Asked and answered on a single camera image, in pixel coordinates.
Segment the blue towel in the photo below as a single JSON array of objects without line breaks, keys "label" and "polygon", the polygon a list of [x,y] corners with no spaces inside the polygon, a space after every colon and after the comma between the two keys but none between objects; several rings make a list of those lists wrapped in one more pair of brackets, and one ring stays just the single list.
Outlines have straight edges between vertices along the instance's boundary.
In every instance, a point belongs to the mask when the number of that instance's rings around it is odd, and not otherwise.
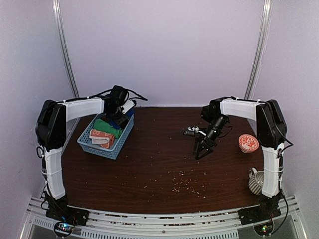
[{"label": "blue towel", "polygon": [[135,114],[135,110],[129,110],[125,115],[120,117],[119,119],[110,119],[108,120],[108,124],[110,124],[115,129],[124,129],[128,124],[130,118]]}]

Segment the orange bunny pattern towel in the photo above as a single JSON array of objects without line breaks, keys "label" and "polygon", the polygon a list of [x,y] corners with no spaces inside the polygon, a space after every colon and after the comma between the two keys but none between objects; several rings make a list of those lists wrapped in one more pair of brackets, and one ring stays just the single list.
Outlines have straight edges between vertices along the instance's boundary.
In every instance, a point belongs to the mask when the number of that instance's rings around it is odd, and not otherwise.
[{"label": "orange bunny pattern towel", "polygon": [[89,138],[91,139],[92,144],[99,145],[106,149],[110,149],[115,142],[114,135],[95,129],[90,130]]}]

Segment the light blue plastic basket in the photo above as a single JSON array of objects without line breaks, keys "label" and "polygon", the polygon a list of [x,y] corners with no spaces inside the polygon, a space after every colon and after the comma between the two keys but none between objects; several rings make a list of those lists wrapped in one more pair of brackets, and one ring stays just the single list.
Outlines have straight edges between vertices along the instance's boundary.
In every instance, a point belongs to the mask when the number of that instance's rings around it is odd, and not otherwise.
[{"label": "light blue plastic basket", "polygon": [[134,110],[125,115],[125,128],[113,120],[106,120],[104,114],[94,117],[77,142],[83,151],[115,160],[134,126]]}]

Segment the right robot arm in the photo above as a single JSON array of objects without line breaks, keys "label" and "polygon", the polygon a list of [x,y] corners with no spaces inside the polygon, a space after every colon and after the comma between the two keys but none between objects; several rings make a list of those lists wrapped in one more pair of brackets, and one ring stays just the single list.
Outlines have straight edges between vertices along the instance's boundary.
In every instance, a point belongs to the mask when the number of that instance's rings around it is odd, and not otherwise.
[{"label": "right robot arm", "polygon": [[264,157],[264,184],[256,208],[259,219],[267,219],[274,211],[282,195],[281,180],[283,174],[283,153],[287,125],[276,100],[254,101],[236,97],[221,97],[211,100],[200,114],[208,122],[207,127],[189,126],[183,135],[195,138],[193,155],[200,160],[213,152],[223,128],[229,123],[229,117],[240,117],[256,123],[257,140]]}]

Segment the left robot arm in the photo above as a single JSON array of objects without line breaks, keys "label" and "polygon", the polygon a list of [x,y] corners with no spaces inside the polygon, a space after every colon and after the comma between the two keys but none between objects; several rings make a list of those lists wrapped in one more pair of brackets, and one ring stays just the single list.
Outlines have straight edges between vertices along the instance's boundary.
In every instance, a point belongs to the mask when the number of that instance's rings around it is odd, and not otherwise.
[{"label": "left robot arm", "polygon": [[[85,152],[116,159],[134,125],[133,108],[136,106],[136,100],[129,97],[130,93],[129,89],[114,86],[112,89],[88,97],[44,102],[35,129],[39,144],[37,155],[42,160],[48,211],[53,212],[59,220],[67,221],[72,216],[63,185],[61,164],[67,123],[73,119],[95,115],[95,120],[80,136],[80,146]],[[104,124],[101,116],[105,116],[117,125],[117,127],[110,125],[104,129],[105,132],[114,135],[115,142],[99,143],[94,146],[89,134]]]}]

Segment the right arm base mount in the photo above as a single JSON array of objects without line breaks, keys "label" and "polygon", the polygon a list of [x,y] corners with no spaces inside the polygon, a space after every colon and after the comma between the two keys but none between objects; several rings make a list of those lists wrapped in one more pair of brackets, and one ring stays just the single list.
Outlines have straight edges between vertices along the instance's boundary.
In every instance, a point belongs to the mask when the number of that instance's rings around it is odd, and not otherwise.
[{"label": "right arm base mount", "polygon": [[262,215],[259,209],[259,206],[241,208],[238,211],[241,225],[252,224],[257,235],[262,237],[270,236],[275,231],[274,218],[280,216],[281,211],[275,209],[268,215]]}]

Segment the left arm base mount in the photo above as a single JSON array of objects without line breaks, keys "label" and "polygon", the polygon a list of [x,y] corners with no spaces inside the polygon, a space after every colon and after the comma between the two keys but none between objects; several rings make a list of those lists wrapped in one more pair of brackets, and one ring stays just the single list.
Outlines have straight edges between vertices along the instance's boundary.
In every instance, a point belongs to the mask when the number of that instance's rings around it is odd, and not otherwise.
[{"label": "left arm base mount", "polygon": [[89,217],[89,211],[87,210],[73,207],[67,209],[68,214],[57,212],[52,208],[47,209],[45,213],[46,217],[57,221],[54,223],[53,232],[60,238],[70,236],[76,226],[86,226]]}]

